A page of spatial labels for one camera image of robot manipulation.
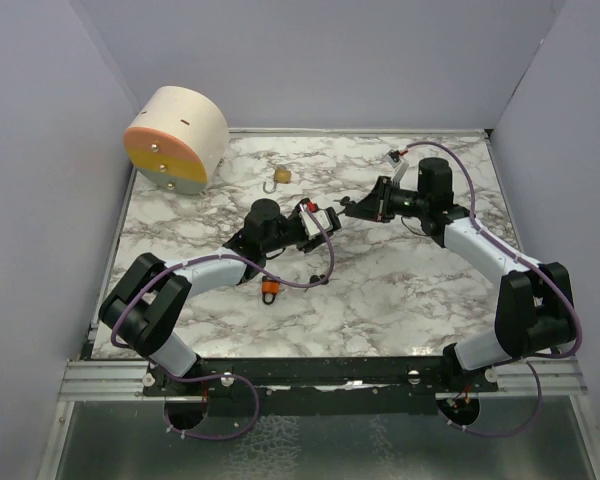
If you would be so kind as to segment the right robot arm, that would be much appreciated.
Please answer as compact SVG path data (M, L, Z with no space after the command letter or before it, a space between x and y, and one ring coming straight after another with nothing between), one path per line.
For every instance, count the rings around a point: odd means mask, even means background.
M440 365L439 378L447 389L463 390L474 381L477 369L577 339L566 268L557 262L543 264L499 240L488 239L488 230L467 208L455 203L447 160L421 160L415 190L403 189L398 181L381 176L362 200L343 198L340 203L346 216L359 220L418 219L427 237L459 255L497 287L493 326L445 350L451 359Z

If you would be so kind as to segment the orange black padlock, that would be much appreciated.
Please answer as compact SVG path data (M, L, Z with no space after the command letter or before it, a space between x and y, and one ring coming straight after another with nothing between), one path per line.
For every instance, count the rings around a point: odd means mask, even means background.
M280 282L269 276L263 276L261 280L261 300L269 306L272 305L280 291Z

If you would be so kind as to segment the black head key bunch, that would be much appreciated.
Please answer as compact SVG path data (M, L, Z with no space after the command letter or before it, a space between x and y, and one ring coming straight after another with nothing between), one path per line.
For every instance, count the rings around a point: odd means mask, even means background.
M329 283L329 276L327 274L312 275L309 279L308 287L314 288L317 286L327 285Z
M341 199L336 199L335 203L342 207L341 213L343 213L349 206L354 204L354 201L349 196L344 196Z

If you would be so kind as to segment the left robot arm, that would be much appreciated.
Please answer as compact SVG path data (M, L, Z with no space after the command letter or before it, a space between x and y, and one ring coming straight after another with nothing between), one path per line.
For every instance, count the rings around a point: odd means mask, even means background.
M289 216L271 199L255 201L242 228L211 254L166 262L152 253L137 257L105 298L98 320L111 329L111 343L130 349L166 370L166 382L186 395L200 385L200 356L175 333L186 301L208 291L233 287L261 273L292 288L326 283L335 266L331 236L341 228L334 208L301 200ZM294 247L309 253L325 244L329 267L308 284L283 280L265 270L268 255Z

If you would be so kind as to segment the brass padlock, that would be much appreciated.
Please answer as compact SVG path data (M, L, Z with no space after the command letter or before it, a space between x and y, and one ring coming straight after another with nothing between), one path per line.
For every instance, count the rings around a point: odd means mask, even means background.
M263 185L262 185L263 192L266 194L275 193L277 190L277 187L280 184L289 184L291 182L291 179L292 179L292 172L286 167L279 166L274 171L271 187L268 187L267 182L263 183Z

